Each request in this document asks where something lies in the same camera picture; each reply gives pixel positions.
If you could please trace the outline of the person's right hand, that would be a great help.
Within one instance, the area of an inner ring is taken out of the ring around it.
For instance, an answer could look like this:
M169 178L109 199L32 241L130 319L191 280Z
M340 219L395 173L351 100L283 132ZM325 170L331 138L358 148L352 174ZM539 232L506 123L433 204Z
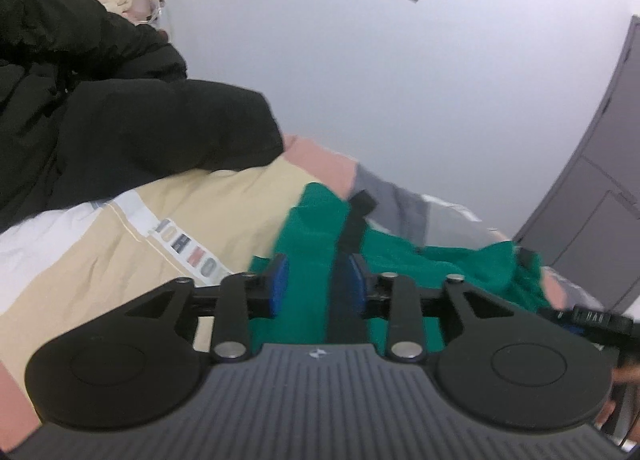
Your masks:
M639 385L640 372L639 365L627 365L612 370L612 380L615 385ZM597 425L602 425L616 408L614 399L609 399L602 407L600 414L596 418ZM639 441L639 389L636 388L636 399L634 400L634 419L631 421L631 427L626 434L627 440L638 443Z

